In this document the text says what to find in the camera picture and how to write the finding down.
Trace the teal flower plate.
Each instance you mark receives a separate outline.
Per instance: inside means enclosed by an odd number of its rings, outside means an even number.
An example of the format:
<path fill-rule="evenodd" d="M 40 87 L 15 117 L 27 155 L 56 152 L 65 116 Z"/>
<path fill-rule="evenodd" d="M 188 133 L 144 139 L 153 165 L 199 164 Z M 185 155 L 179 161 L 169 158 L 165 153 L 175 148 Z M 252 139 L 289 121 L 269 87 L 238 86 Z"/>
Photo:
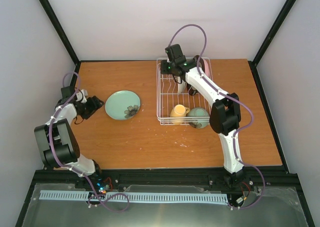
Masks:
<path fill-rule="evenodd" d="M 111 94 L 105 102 L 106 114 L 114 120 L 129 120 L 141 107 L 140 97 L 133 91 L 120 90 Z"/>

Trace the pink plate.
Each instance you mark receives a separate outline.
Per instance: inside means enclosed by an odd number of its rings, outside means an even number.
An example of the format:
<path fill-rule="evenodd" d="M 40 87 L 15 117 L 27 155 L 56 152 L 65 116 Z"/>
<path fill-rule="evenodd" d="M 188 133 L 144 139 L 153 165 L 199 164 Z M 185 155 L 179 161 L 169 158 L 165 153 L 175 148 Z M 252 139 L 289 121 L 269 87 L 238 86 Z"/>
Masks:
<path fill-rule="evenodd" d="M 210 77 L 211 68 L 210 68 L 209 63 L 207 62 L 206 59 L 203 59 L 203 65 L 204 65 L 204 72 L 205 72 L 205 74 L 206 74 L 208 77 Z"/>

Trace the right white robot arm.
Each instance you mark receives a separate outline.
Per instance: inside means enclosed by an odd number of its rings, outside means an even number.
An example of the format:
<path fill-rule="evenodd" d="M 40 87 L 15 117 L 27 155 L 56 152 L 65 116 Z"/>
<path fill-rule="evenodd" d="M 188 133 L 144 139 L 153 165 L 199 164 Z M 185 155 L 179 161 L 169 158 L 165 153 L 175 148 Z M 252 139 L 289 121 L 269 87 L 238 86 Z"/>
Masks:
<path fill-rule="evenodd" d="M 238 95 L 219 88 L 205 74 L 200 56 L 188 60 L 179 44 L 169 44 L 165 53 L 167 63 L 161 63 L 161 73 L 171 75 L 182 89 L 184 83 L 191 89 L 194 88 L 211 105 L 209 124 L 221 142 L 223 167 L 227 171 L 224 181 L 227 185 L 238 183 L 244 176 L 238 140 L 241 121 Z"/>

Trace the yellow mug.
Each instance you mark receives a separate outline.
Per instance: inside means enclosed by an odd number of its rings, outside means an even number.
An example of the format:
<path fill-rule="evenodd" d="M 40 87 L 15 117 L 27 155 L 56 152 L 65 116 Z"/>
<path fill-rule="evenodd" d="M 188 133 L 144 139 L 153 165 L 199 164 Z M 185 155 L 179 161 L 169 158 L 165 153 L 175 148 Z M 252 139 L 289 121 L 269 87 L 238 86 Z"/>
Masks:
<path fill-rule="evenodd" d="M 181 125 L 184 122 L 184 118 L 187 116 L 190 110 L 190 108 L 185 107 L 182 104 L 177 104 L 176 106 L 174 106 L 169 115 L 169 117 L 172 120 L 172 124 Z"/>

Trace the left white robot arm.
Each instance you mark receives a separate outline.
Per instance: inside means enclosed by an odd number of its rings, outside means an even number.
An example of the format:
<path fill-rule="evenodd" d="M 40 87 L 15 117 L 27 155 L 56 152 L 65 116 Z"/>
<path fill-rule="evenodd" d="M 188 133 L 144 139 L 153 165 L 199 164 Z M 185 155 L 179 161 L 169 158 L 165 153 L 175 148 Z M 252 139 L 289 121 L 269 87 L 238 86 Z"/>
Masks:
<path fill-rule="evenodd" d="M 45 167 L 64 168 L 79 177 L 87 176 L 86 182 L 92 188 L 99 188 L 104 182 L 101 168 L 81 154 L 71 123 L 77 117 L 89 119 L 104 102 L 96 96 L 89 97 L 85 89 L 72 86 L 62 87 L 61 95 L 50 120 L 34 129 L 41 160 Z"/>

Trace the teal ceramic bowl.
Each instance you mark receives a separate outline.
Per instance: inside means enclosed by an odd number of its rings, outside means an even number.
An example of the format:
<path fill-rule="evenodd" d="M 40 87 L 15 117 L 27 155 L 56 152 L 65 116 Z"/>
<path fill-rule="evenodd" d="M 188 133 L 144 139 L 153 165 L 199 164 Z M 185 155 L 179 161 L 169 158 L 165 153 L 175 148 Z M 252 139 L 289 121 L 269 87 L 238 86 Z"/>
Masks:
<path fill-rule="evenodd" d="M 190 117 L 191 122 L 189 125 L 195 129 L 203 129 L 209 125 L 209 113 L 201 107 L 196 107 L 190 110 L 187 114 L 187 117 Z"/>

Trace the teal bottom bowl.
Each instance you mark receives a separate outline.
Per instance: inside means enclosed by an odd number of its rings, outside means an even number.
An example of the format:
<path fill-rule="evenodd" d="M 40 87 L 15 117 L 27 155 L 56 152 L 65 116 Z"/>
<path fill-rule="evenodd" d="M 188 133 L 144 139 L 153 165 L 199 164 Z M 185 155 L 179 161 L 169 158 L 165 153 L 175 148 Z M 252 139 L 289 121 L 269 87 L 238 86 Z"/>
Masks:
<path fill-rule="evenodd" d="M 177 84 L 177 94 L 181 95 L 184 92 L 186 86 L 187 86 L 187 84 L 185 81 L 182 81 L 182 83 L 178 83 Z"/>

